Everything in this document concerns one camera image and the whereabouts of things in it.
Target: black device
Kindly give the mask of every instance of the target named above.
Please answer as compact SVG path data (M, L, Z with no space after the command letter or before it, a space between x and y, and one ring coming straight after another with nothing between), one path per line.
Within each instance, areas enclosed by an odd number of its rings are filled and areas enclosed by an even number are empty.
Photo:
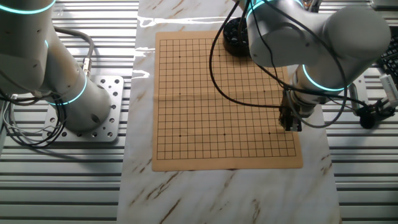
M388 50L381 55L377 64L386 73L392 76L394 83L398 83L398 27L390 27L391 40Z

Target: metal table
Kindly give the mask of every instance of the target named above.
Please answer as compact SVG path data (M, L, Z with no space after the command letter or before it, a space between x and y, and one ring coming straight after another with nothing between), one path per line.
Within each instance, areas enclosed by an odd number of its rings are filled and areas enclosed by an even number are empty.
M96 51L91 74L124 78L119 140L115 144L51 148L78 158L63 161L36 154L7 138L0 159L0 224L116 223L138 4L138 0L57 1L54 24L93 37ZM324 0L320 13L344 6L369 8L369 1ZM398 12L380 13L388 23L398 23ZM88 45L81 39L60 37L81 62ZM379 75L374 67L364 73L371 103L385 96ZM20 126L42 128L47 107L43 101L30 107L17 106ZM323 107L326 121L333 119L338 107ZM327 129L344 224L398 223L397 123L395 116L378 129L367 131L347 111Z

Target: mounting plate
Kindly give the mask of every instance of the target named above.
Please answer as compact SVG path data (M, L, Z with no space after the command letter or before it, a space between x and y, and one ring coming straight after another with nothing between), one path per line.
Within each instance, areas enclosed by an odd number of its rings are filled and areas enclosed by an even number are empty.
M103 124L98 126L98 128L79 133L67 130L65 128L63 133L59 135L55 142L113 142L117 140L124 79L123 77L114 75L93 75L90 78L93 83L102 86L109 93L111 96L111 105L115 105L116 107L111 108L111 112L109 113L108 117L105 119ZM54 108L52 108L52 106L49 105L49 110L47 111L47 115L45 117L44 127L50 125L54 126L55 123L52 118L56 117L57 112ZM44 131L42 137L45 139L47 137L47 132Z

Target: connector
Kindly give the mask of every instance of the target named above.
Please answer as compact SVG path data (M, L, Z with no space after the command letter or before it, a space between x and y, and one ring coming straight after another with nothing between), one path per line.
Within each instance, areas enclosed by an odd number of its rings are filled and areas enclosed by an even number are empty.
M398 106L398 90L394 84L394 81L392 80L391 75L382 75L380 77L380 82L387 94L390 106L395 108Z
M83 71L87 77L90 77L91 74L91 60L90 58L85 58L83 60Z

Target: wire bundle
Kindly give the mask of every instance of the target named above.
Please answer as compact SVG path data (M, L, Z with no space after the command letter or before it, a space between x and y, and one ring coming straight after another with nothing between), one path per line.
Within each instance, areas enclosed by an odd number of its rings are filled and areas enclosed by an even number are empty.
M55 100L55 108L57 110L57 122L55 127L48 126L36 132L25 131L18 127L15 116L14 116L14 105L10 102L3 104L3 122L6 125L6 131L8 135L21 146L27 146L35 149L42 149L51 145L61 135L65 125L67 123L67 112L65 105L62 105L62 100L56 100L55 96L52 97ZM53 128L53 131L47 131L48 128ZM45 139L38 141L28 137L29 134L37 134L40 131L48 132Z

